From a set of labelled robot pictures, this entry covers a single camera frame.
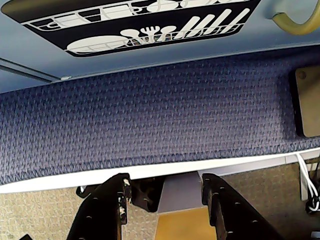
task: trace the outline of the white cable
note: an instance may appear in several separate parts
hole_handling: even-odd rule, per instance
[[[305,163],[305,160],[303,159],[303,157],[300,154],[296,154],[296,157],[298,159],[298,163],[299,163],[299,166],[300,166],[300,171],[302,172],[302,175],[304,176],[304,178],[305,178],[305,180],[307,182],[311,198],[313,198],[314,195],[316,197],[318,197],[319,196],[318,191],[317,191],[315,185],[313,184],[313,182],[310,180],[309,171],[308,171],[307,165]],[[320,205],[320,203],[319,203],[319,198],[318,198],[314,208],[309,206],[309,209],[311,211],[313,211],[313,212],[320,211],[319,205]]]
[[[309,178],[308,168],[307,168],[307,165],[306,165],[304,159],[299,154],[297,154],[297,158],[298,158],[298,162],[299,162],[299,165],[300,165],[300,170],[302,172],[302,175],[304,176],[304,178],[305,178],[305,180],[306,180],[306,182],[308,184],[308,188],[310,190],[311,197],[313,197],[313,192],[314,192],[314,194],[316,196],[318,196],[318,191],[317,191],[316,187],[314,186],[314,184],[312,183],[312,181]]]

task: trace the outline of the carpeted floor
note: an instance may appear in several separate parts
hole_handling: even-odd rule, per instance
[[[309,216],[300,201],[299,167],[289,164],[225,176],[288,240],[309,239],[320,230],[320,214]],[[65,240],[82,200],[75,189],[0,195],[0,240]],[[124,240],[152,240],[157,215],[130,205]]]

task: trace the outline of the cutlery basket icon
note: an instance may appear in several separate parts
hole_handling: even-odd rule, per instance
[[[75,57],[227,37],[260,0],[11,0],[1,11]]]

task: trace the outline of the wire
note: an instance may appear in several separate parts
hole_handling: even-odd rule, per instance
[[[313,212],[320,212],[320,209],[319,209],[319,205],[320,205],[319,194],[318,194],[318,191],[317,191],[315,185],[313,184],[313,182],[311,181],[311,179],[309,177],[309,171],[308,171],[306,162],[305,162],[305,160],[303,159],[303,157],[300,154],[297,153],[296,157],[298,159],[298,163],[299,163],[299,166],[300,166],[300,171],[301,171],[303,177],[306,180],[307,187],[309,189],[310,196],[311,196],[311,199],[312,199],[311,203],[312,203],[313,207],[312,206],[308,206],[308,208]]]
[[[320,158],[318,158],[318,162],[317,162],[316,167],[315,167],[315,172],[314,172],[314,176],[313,176],[313,180],[314,181],[317,181],[317,173],[318,173],[319,165],[320,165]]]

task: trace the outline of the white trim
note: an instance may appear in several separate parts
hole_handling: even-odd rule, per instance
[[[288,157],[295,154],[302,154],[303,156],[304,154],[309,155],[310,153],[312,154],[313,152],[316,152],[316,155],[319,156],[317,151],[320,151],[320,147],[281,154],[126,166],[66,173],[54,176],[43,176],[1,185],[0,194],[43,191],[101,184],[118,173],[129,173],[130,178],[134,180],[253,163],[262,160]]]

